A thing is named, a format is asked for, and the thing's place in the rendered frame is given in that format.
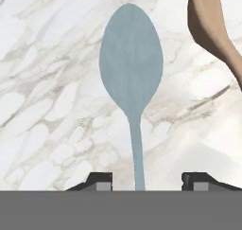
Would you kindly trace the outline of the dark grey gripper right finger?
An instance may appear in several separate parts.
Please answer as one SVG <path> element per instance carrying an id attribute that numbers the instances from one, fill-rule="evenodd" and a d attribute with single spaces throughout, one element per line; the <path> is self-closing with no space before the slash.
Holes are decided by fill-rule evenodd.
<path id="1" fill-rule="evenodd" d="M 182 191 L 242 191 L 240 187 L 217 181 L 207 172 L 184 172 L 181 180 Z"/>

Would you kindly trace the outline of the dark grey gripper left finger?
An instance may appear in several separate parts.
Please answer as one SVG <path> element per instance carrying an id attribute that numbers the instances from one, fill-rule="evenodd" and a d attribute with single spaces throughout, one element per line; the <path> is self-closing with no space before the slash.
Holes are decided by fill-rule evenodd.
<path id="1" fill-rule="evenodd" d="M 68 191 L 112 191 L 111 172 L 91 172 L 85 182 L 68 188 Z"/>

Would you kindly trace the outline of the grey-blue metallic spoon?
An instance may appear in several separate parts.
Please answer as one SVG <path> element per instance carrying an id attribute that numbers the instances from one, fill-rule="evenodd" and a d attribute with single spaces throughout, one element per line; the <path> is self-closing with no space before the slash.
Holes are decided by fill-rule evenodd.
<path id="1" fill-rule="evenodd" d="M 155 26 L 134 4 L 125 4 L 111 17 L 99 53 L 102 82 L 126 115 L 137 190 L 145 190 L 141 116 L 156 93 L 164 57 Z"/>

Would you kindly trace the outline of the brown wooden utensil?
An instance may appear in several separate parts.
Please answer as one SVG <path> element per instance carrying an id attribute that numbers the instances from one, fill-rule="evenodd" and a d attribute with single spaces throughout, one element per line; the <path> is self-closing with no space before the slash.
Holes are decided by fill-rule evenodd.
<path id="1" fill-rule="evenodd" d="M 242 90 L 242 56 L 230 40 L 220 0 L 188 0 L 187 25 L 194 41 L 223 61 Z"/>

